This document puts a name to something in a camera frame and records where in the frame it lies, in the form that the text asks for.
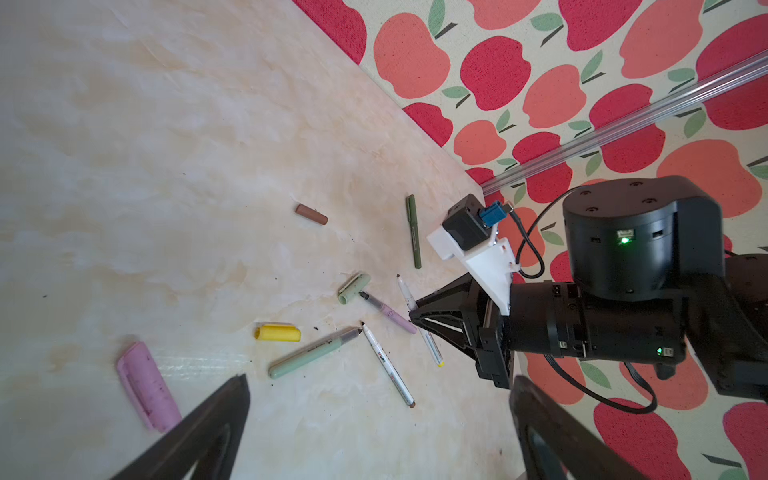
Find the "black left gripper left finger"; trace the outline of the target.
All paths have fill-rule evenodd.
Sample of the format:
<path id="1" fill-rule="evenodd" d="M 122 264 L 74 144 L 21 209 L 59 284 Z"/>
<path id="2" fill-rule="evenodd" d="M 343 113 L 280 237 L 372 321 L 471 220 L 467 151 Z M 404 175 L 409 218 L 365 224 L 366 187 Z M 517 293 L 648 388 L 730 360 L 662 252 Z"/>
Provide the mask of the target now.
<path id="1" fill-rule="evenodd" d="M 117 479 L 228 479 L 251 404 L 247 376 L 236 375 L 203 401 Z"/>

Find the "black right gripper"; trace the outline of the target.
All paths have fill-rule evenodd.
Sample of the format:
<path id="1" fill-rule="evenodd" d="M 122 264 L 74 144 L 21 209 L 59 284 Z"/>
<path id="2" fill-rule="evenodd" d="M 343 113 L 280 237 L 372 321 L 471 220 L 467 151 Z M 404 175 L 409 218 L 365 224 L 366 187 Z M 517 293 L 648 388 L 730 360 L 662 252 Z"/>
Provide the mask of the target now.
<path id="1" fill-rule="evenodd" d="M 417 300 L 410 320 L 475 360 L 478 376 L 498 388 L 510 387 L 517 352 L 648 364 L 662 380 L 686 358 L 687 296 L 678 290 L 625 302 L 588 294 L 574 283 L 513 284 L 507 316 L 492 301 L 478 299 L 473 346 L 461 318 L 476 307 L 479 291 L 479 283 L 464 274 Z"/>

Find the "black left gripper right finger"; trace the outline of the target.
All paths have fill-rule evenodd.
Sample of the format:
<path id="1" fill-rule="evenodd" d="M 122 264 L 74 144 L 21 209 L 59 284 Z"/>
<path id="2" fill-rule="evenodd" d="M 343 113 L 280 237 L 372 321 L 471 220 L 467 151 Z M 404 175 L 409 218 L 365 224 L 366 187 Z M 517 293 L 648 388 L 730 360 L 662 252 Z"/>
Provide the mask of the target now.
<path id="1" fill-rule="evenodd" d="M 529 479 L 644 477 L 528 378 L 514 378 L 509 404 Z"/>

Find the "pink pen cap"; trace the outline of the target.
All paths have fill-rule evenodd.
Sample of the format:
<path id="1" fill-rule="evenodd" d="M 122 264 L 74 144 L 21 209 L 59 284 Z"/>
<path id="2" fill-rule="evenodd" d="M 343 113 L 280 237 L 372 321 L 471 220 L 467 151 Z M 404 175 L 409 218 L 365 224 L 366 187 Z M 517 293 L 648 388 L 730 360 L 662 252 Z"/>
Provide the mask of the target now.
<path id="1" fill-rule="evenodd" d="M 166 433 L 182 416 L 151 352 L 134 342 L 118 359 L 116 370 L 129 402 L 150 430 Z"/>

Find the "yellow pen cap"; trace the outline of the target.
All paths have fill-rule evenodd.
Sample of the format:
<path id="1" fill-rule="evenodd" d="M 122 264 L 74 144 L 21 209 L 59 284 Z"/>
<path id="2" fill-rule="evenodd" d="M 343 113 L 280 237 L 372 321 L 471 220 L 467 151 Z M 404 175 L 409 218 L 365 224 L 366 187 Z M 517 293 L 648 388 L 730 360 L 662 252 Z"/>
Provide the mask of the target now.
<path id="1" fill-rule="evenodd" d="M 254 331 L 254 338 L 258 341 L 299 342 L 301 331 L 287 324 L 261 324 Z"/>

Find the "dark green pen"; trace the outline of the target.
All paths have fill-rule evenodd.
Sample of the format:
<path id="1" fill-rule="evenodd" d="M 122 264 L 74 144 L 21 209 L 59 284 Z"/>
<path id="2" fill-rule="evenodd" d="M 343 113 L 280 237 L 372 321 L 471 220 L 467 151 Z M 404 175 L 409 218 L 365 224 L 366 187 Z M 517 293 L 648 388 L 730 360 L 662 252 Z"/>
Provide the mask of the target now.
<path id="1" fill-rule="evenodd" d="M 409 231 L 410 231 L 414 268 L 421 269 L 422 259 L 421 259 L 421 248 L 420 248 L 420 239 L 419 239 L 417 205 L 416 205 L 416 199 L 414 194 L 410 194 L 406 197 L 405 206 L 406 206 L 407 221 L 408 221 Z"/>

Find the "brown pen cap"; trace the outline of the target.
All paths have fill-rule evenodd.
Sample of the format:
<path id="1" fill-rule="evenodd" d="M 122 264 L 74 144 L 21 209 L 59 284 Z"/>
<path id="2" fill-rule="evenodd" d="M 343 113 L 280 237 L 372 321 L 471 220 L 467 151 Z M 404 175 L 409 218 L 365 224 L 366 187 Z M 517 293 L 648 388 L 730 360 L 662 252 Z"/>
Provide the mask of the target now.
<path id="1" fill-rule="evenodd" d="M 310 220 L 316 224 L 323 225 L 323 226 L 325 226 L 329 221 L 326 215 L 302 203 L 299 203 L 296 206 L 295 213 L 307 220 Z"/>

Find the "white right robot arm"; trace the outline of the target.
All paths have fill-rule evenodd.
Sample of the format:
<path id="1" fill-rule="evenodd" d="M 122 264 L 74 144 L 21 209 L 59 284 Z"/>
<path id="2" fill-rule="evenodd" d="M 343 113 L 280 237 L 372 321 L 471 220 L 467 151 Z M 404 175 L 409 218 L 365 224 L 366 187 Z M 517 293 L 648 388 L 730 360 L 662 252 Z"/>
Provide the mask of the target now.
<path id="1" fill-rule="evenodd" d="M 509 388 L 518 352 L 651 365 L 693 348 L 718 393 L 767 397 L 767 257 L 724 246 L 720 205 L 681 176 L 605 181 L 560 197 L 571 278 L 514 284 L 514 255 L 418 300 L 412 322 Z"/>

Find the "purple pen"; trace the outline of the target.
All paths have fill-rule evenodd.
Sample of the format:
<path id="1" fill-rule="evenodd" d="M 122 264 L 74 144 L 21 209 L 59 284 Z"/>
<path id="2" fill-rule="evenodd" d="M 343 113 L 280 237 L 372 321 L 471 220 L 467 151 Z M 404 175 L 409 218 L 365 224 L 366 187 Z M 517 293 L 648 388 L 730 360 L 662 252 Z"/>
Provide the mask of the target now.
<path id="1" fill-rule="evenodd" d="M 363 298 L 365 301 L 367 301 L 374 308 L 376 308 L 388 320 L 398 325 L 399 327 L 407 331 L 409 334 L 416 334 L 418 332 L 417 327 L 414 326 L 409 320 L 406 320 L 402 315 L 400 315 L 394 309 L 392 309 L 387 304 L 383 303 L 373 295 L 365 291 L 361 291 L 359 293 L 359 296 Z"/>

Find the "white brown-tipped pen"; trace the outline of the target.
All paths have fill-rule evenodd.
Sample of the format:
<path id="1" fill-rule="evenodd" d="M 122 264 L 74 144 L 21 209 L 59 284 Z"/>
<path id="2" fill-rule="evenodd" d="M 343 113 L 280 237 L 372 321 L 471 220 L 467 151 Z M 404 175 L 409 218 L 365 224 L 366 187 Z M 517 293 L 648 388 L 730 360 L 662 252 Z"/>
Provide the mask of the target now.
<path id="1" fill-rule="evenodd" d="M 398 373 L 392 361 L 388 357 L 387 353 L 385 352 L 385 350 L 382 348 L 382 346 L 376 339 L 375 335 L 373 334 L 373 331 L 365 323 L 362 323 L 361 326 L 362 326 L 363 334 L 365 335 L 367 341 L 369 342 L 369 345 L 371 346 L 373 352 L 375 353 L 377 359 L 382 365 L 390 381 L 398 391 L 399 395 L 401 396 L 405 404 L 409 408 L 413 409 L 416 406 L 416 402 L 410 390 L 408 389 L 406 383 L 404 382 L 403 378 Z"/>

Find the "light green pen cap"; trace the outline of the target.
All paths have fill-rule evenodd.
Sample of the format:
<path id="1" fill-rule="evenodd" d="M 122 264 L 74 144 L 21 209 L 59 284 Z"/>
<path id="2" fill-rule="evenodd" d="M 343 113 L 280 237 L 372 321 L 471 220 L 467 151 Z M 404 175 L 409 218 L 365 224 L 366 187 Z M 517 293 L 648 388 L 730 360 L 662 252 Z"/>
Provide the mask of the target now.
<path id="1" fill-rule="evenodd" d="M 359 293 L 365 289 L 370 282 L 371 277 L 367 273 L 357 273 L 354 277 L 350 278 L 338 291 L 337 299 L 341 305 L 347 305 L 354 298 L 359 296 Z"/>

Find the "light green pen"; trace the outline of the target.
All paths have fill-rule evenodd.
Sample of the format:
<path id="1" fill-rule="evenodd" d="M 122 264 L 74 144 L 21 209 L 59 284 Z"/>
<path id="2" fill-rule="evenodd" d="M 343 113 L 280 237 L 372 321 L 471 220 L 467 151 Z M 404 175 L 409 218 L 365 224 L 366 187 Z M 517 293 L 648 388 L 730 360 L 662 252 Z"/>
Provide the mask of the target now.
<path id="1" fill-rule="evenodd" d="M 361 327 L 349 327 L 322 340 L 318 340 L 303 349 L 297 350 L 271 364 L 268 369 L 268 376 L 271 379 L 278 379 L 294 372 L 305 365 L 340 349 L 346 343 L 356 339 L 362 331 L 363 329 Z"/>

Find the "aluminium right rear corner post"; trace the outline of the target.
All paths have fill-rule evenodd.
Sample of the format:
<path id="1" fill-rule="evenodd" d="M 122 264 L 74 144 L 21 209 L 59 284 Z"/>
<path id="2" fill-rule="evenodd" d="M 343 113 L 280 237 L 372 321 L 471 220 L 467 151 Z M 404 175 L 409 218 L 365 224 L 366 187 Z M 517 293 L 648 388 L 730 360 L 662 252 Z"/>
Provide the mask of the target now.
<path id="1" fill-rule="evenodd" d="M 506 186 L 522 182 L 573 157 L 594 151 L 664 118 L 691 110 L 696 105 L 712 100 L 766 75 L 767 53 L 762 51 L 703 81 L 574 139 L 522 166 L 514 167 L 483 183 L 481 185 L 482 191 L 485 195 L 490 195 Z"/>

